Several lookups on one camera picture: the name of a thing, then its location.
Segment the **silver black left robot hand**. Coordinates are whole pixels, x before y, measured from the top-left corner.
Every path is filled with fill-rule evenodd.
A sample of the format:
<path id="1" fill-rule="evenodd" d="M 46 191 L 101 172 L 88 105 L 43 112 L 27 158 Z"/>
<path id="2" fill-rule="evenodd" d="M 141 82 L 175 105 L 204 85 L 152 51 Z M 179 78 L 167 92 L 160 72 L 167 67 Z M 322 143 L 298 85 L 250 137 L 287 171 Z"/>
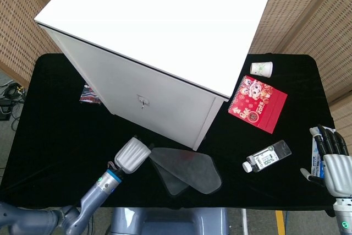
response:
<path id="1" fill-rule="evenodd" d="M 132 137 L 115 155 L 114 163 L 124 173 L 134 173 L 150 156 L 151 150 L 136 137 Z"/>

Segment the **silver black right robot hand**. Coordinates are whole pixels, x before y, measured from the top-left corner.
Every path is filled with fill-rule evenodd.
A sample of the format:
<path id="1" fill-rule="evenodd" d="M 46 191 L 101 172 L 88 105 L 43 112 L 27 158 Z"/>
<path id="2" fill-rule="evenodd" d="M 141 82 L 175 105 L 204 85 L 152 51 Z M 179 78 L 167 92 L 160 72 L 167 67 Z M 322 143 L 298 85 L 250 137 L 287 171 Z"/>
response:
<path id="1" fill-rule="evenodd" d="M 301 168 L 300 172 L 310 182 L 327 188 L 335 198 L 351 197 L 351 156 L 346 141 L 337 132 L 322 125 L 309 129 L 319 157 L 316 159 L 323 177 Z"/>

